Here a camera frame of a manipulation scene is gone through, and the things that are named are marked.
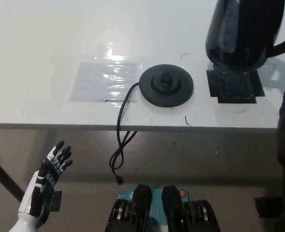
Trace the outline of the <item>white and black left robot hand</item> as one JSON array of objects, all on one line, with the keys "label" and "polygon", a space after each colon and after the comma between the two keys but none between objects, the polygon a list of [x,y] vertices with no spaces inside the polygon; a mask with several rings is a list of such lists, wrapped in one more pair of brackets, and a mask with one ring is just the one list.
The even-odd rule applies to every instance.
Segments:
[{"label": "white and black left robot hand", "polygon": [[48,219],[57,181],[72,164],[72,160],[69,159],[71,147],[63,146],[64,141],[60,141],[45,157],[39,169],[33,174],[18,209],[20,215],[25,214],[36,219],[39,226]]}]

